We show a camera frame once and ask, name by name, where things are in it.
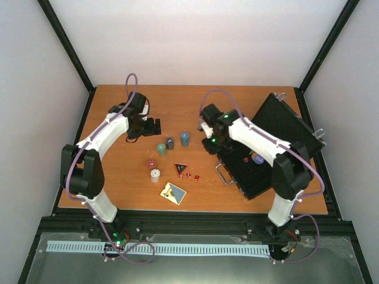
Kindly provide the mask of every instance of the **black aluminum frame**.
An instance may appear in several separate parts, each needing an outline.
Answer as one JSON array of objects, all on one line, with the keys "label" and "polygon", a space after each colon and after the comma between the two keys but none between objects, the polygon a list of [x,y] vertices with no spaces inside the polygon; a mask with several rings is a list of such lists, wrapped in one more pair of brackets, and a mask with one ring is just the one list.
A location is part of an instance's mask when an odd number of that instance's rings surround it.
[{"label": "black aluminum frame", "polygon": [[[88,100],[83,112],[78,132],[76,133],[74,143],[80,139],[92,100],[95,96],[96,87],[93,87],[85,69],[83,68],[78,55],[71,45],[67,34],[59,22],[49,0],[38,0],[47,19],[50,21],[55,33],[57,34],[62,46],[65,48],[71,59],[76,71],[81,77],[83,84],[89,92]],[[304,94],[322,62],[332,48],[338,35],[342,31],[350,15],[358,5],[359,0],[347,0],[343,10],[331,29],[328,37],[322,45],[309,71],[299,88],[294,88],[297,102],[303,120],[313,128],[310,114],[304,99]],[[322,236],[341,236],[351,239],[354,252],[356,254],[359,266],[365,283],[372,283],[361,247],[355,234],[354,226],[350,221],[343,221],[339,210],[336,197],[330,182],[325,161],[322,153],[315,158],[316,169],[325,182],[325,201],[327,205],[327,215],[315,216]],[[96,232],[96,222],[89,211],[82,209],[58,208],[58,202],[62,193],[62,187],[59,188],[57,198],[54,203],[52,215],[43,217],[37,230],[29,255],[26,259],[24,269],[21,273],[19,284],[25,283],[28,272],[31,267],[36,248],[43,232],[67,233],[67,232]],[[121,217],[128,220],[128,227],[131,231],[132,238],[139,238],[141,234],[224,234],[224,235],[246,235],[248,228],[256,224],[262,224],[266,221],[266,214],[219,214],[219,213],[193,213],[193,212],[161,212],[161,211],[132,211],[121,210]],[[300,229],[302,235],[315,235],[316,231],[312,221],[303,218],[296,221],[296,226]],[[249,240],[259,241],[259,236],[247,233]]]}]

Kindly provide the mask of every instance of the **cable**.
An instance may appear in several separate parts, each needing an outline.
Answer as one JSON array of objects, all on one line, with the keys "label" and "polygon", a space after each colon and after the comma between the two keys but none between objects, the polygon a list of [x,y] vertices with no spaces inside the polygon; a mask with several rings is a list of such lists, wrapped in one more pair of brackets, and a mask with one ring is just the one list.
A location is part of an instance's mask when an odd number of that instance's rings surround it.
[{"label": "cable", "polygon": [[304,260],[307,260],[309,259],[312,255],[315,254],[315,252],[317,251],[317,249],[319,248],[319,245],[320,245],[320,230],[319,230],[319,226],[317,225],[317,222],[316,220],[313,218],[312,215],[309,215],[309,214],[303,214],[303,215],[300,215],[300,216],[297,216],[297,217],[294,217],[292,218],[292,220],[299,220],[299,219],[302,219],[303,217],[309,217],[312,219],[313,223],[314,223],[314,227],[316,228],[316,234],[317,234],[317,242],[316,242],[316,246],[314,247],[314,249],[311,251],[310,254],[308,254],[307,256],[303,257],[302,259],[298,259],[298,260],[291,260],[289,262],[286,262],[286,261],[281,261],[281,260],[276,260],[276,259],[273,259],[271,256],[269,257],[272,261],[273,261],[273,264],[275,264],[276,262],[281,262],[281,263],[288,263],[288,264],[294,264],[294,263],[299,263],[299,262],[302,262]]},{"label": "cable", "polygon": [[[131,96],[129,96],[129,89],[128,89],[128,81],[129,81],[129,78],[133,76],[134,77],[134,80],[136,81],[135,85],[134,85],[134,90],[133,90],[133,93]],[[125,106],[122,107],[122,109],[119,110],[118,113],[116,113],[113,117],[111,117],[109,119],[109,121],[106,121],[105,123],[103,123],[90,137],[89,137],[89,141],[87,141],[81,149],[79,149],[78,153],[76,154],[76,156],[74,157],[74,160],[72,161],[72,164],[71,164],[71,167],[69,169],[69,172],[67,174],[67,178],[66,178],[66,194],[67,194],[67,197],[71,200],[77,200],[77,201],[82,201],[82,202],[86,202],[84,199],[82,198],[76,198],[76,197],[73,197],[71,196],[71,193],[70,193],[70,180],[71,180],[71,176],[72,176],[72,172],[78,162],[78,159],[79,157],[81,156],[81,154],[83,153],[83,151],[86,149],[86,147],[88,147],[88,145],[91,143],[91,141],[104,129],[104,127],[106,127],[108,124],[110,124],[112,121],[114,121],[131,103],[131,101],[133,100],[136,92],[137,92],[137,88],[138,88],[138,79],[137,79],[137,76],[136,74],[134,73],[130,73],[127,77],[126,77],[126,81],[125,81],[125,86],[126,86],[126,95],[128,97],[127,99],[127,102],[125,104]],[[86,203],[86,206],[87,208],[89,209],[89,211],[93,214],[93,216],[97,216],[96,212],[91,208],[91,206],[89,206],[87,203]],[[107,229],[105,228],[105,225],[102,221],[102,219],[100,217],[97,217],[96,218],[99,223],[100,223],[100,226],[102,228],[102,230],[104,231],[104,234],[105,236],[107,237],[108,241],[111,243],[113,249],[118,253],[118,257],[115,257],[114,259],[118,259],[120,257],[122,257],[124,260],[130,262],[130,263],[133,263],[133,264],[136,264],[136,265],[141,265],[141,264],[147,264],[149,262],[151,262],[154,257],[155,257],[155,248],[153,247],[152,244],[150,243],[147,243],[149,246],[151,246],[152,250],[153,250],[153,254],[151,256],[151,258],[149,260],[147,260],[146,262],[134,262],[130,259],[128,259],[126,256],[124,256],[125,253],[129,252],[133,247],[135,246],[138,246],[139,244],[144,244],[146,242],[141,242],[141,243],[136,243],[134,245],[132,245],[128,250],[126,250],[124,253],[120,252],[118,250],[118,248],[114,245],[110,235],[108,234],[108,231]]]},{"label": "cable", "polygon": [[[298,199],[300,198],[305,198],[305,197],[311,197],[311,196],[316,196],[316,195],[320,195],[320,194],[323,194],[324,191],[325,191],[325,184],[324,184],[324,181],[322,180],[321,176],[319,175],[319,173],[317,173],[317,171],[312,168],[312,166],[307,162],[305,161],[302,157],[300,157],[298,154],[296,154],[295,152],[293,152],[290,148],[282,145],[282,144],[277,144],[278,140],[275,140],[271,137],[268,137],[265,133],[262,133],[260,132],[259,130],[257,130],[256,128],[251,128],[250,127],[250,124],[249,122],[247,122],[244,118],[244,116],[242,115],[242,112],[236,102],[236,100],[234,99],[234,97],[228,93],[227,91],[225,90],[222,90],[222,89],[214,89],[214,90],[211,90],[209,92],[206,93],[206,95],[203,97],[203,100],[201,101],[201,104],[200,104],[200,110],[199,110],[199,126],[201,124],[201,111],[203,110],[203,106],[204,106],[204,103],[205,103],[205,99],[213,92],[221,92],[221,93],[224,93],[225,95],[227,95],[230,100],[233,102],[233,104],[235,105],[235,108],[236,108],[236,111],[238,112],[238,115],[239,117],[241,118],[241,120],[243,121],[243,123],[246,124],[247,127],[249,127],[250,130],[253,130],[254,132],[258,133],[259,135],[263,136],[264,138],[266,138],[268,141],[274,143],[275,145],[277,145],[278,147],[284,149],[285,151],[289,152],[292,156],[294,156],[296,159],[298,159],[299,161],[301,161],[305,167],[307,167],[316,177],[317,179],[319,180],[320,182],[320,185],[321,185],[321,188],[318,192],[313,192],[313,193],[307,193],[307,194],[303,194],[303,195],[300,195],[298,197]],[[296,206],[298,204],[298,201],[296,200],[292,209],[291,209],[291,212],[290,212],[290,215],[293,214]]]}]

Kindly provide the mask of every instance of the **metal floor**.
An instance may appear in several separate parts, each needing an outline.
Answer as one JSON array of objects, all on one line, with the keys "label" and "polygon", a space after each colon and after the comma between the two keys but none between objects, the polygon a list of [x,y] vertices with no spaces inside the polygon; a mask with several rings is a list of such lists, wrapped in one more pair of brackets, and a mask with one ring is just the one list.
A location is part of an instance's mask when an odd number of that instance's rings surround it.
[{"label": "metal floor", "polygon": [[[320,248],[309,260],[299,264],[272,264],[254,257],[172,257],[156,256],[147,265],[124,260],[107,261],[100,254],[47,253],[47,240],[79,240],[80,234],[43,235],[31,267],[28,284],[51,283],[364,283],[354,251],[347,238],[322,238]],[[171,242],[234,243],[230,237],[176,236]],[[314,241],[298,243],[289,260],[307,255]],[[144,261],[147,256],[129,256]]]}]

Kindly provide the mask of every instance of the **triangular token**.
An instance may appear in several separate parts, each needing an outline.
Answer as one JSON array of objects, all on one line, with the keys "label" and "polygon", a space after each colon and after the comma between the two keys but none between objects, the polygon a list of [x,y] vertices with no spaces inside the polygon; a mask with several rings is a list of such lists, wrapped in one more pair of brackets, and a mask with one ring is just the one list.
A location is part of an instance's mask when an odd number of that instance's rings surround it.
[{"label": "triangular token", "polygon": [[179,164],[179,163],[174,163],[174,166],[178,175],[184,172],[184,170],[188,167],[187,164]]}]

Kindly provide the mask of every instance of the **red game piece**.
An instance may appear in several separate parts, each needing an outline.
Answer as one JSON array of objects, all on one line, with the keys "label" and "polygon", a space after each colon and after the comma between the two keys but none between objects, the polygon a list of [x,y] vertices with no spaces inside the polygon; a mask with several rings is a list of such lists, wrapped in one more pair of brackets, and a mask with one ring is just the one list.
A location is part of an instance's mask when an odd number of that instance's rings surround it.
[{"label": "red game piece", "polygon": [[152,169],[152,170],[156,169],[156,168],[157,168],[156,161],[154,161],[154,160],[149,160],[148,163],[147,163],[147,166],[148,166],[150,169]]}]

